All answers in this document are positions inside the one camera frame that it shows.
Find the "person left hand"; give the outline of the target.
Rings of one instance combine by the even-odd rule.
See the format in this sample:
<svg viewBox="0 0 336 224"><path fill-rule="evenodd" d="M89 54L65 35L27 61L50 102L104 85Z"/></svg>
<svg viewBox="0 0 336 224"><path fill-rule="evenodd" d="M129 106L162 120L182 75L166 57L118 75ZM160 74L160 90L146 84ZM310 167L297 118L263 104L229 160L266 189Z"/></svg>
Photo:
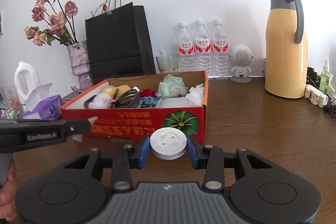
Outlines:
<svg viewBox="0 0 336 224"><path fill-rule="evenodd" d="M15 195L20 186L16 176L15 162L11 160L9 170L7 172L7 182L1 187L1 203L0 215L1 219L8 222L13 221L17 217L17 208L15 206Z"/></svg>

